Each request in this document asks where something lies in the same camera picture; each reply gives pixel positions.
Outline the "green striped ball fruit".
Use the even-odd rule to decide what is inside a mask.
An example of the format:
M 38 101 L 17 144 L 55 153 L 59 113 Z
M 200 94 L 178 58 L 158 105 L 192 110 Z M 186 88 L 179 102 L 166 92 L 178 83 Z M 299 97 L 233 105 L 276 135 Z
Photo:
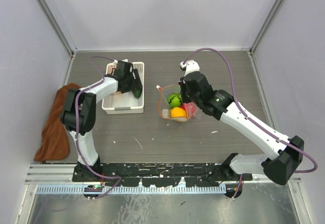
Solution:
M 182 105 L 182 99 L 180 93 L 172 93 L 168 97 L 168 104 L 173 109 L 175 107 L 181 107 Z

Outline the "red apple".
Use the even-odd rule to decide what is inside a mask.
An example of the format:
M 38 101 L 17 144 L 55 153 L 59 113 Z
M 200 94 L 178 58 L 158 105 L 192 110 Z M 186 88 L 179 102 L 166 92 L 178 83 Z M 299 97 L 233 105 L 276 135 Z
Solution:
M 197 105 L 193 102 L 183 103 L 181 108 L 185 110 L 187 117 L 193 117 L 198 109 Z

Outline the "yellow lemon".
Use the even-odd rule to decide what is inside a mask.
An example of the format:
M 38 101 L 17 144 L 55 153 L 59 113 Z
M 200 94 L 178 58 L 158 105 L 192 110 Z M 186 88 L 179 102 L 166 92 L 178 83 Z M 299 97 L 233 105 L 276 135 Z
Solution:
M 187 117 L 186 111 L 182 109 L 181 107 L 175 107 L 170 110 L 170 115 L 172 118 L 177 117 Z

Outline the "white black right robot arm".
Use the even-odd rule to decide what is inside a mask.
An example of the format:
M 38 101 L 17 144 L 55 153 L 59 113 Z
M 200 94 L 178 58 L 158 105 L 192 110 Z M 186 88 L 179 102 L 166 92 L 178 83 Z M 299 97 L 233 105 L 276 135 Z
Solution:
M 230 125 L 263 151 L 260 155 L 231 154 L 222 168 L 226 179 L 235 180 L 240 174 L 264 174 L 276 184 L 287 184 L 303 160 L 302 138 L 289 138 L 239 109 L 231 94 L 214 90 L 199 71 L 186 73 L 179 85 L 185 102 L 193 102 L 206 115 Z

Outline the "clear orange zip bag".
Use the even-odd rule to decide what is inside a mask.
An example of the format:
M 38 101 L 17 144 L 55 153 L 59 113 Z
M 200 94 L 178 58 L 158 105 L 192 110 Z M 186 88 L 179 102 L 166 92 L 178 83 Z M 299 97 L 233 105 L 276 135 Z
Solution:
M 166 87 L 156 86 L 159 91 L 158 113 L 161 118 L 177 122 L 200 120 L 203 116 L 201 109 L 193 102 L 185 102 L 178 84 Z

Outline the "dark green avocado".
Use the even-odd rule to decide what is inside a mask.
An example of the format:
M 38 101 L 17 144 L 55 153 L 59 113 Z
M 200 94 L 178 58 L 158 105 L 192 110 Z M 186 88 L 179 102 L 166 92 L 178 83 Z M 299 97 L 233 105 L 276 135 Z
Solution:
M 142 95 L 142 91 L 143 91 L 142 88 L 136 88 L 132 91 L 132 93 L 136 99 L 139 99 Z

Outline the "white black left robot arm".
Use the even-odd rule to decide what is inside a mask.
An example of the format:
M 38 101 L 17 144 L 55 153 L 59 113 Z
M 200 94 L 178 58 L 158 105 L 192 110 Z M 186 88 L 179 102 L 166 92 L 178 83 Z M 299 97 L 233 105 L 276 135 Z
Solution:
M 142 113 L 144 73 L 143 62 L 113 60 L 98 82 L 68 90 L 60 121 L 74 139 L 78 166 L 84 168 L 83 175 L 89 181 L 97 181 L 102 175 L 92 135 L 98 103 L 107 114 Z

